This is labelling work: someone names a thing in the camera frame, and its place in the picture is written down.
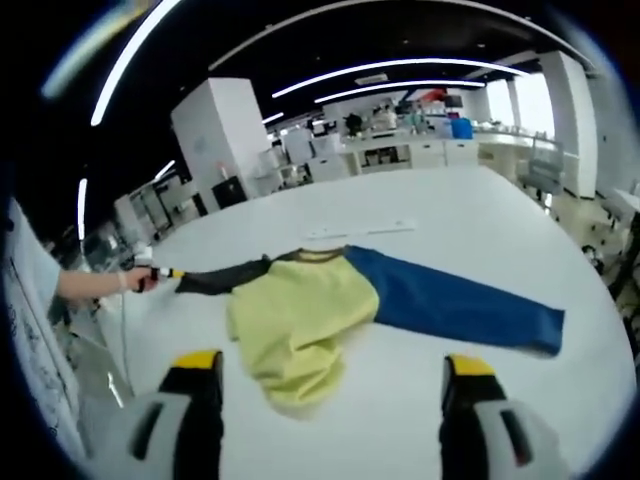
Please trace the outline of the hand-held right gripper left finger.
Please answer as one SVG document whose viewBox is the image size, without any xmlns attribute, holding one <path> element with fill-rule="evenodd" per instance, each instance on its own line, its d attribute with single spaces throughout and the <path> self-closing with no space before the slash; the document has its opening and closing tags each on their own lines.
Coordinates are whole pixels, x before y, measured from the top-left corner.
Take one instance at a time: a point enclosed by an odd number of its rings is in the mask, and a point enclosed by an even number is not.
<svg viewBox="0 0 640 480">
<path fill-rule="evenodd" d="M 224 436 L 223 360 L 202 350 L 172 362 L 136 400 L 126 454 L 149 479 L 218 479 Z"/>
</svg>

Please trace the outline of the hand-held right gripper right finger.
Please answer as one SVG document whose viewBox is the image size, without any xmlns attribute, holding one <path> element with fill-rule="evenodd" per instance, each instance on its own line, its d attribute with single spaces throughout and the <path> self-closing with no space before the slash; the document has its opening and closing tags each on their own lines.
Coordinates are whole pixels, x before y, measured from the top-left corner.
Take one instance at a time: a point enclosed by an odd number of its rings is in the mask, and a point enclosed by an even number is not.
<svg viewBox="0 0 640 480">
<path fill-rule="evenodd" d="M 439 428 L 443 479 L 566 479 L 556 432 L 507 396 L 484 360 L 445 357 Z"/>
</svg>

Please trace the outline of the person's left hand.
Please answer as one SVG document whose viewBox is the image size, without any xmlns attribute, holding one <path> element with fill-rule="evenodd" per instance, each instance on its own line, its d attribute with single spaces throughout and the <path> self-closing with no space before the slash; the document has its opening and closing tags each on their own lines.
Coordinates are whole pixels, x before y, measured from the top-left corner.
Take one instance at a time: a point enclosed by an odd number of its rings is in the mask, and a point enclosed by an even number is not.
<svg viewBox="0 0 640 480">
<path fill-rule="evenodd" d="M 132 291 L 142 293 L 151 286 L 151 269 L 148 267 L 134 267 L 127 271 L 119 271 L 117 277 L 120 283 L 120 291 Z"/>
</svg>

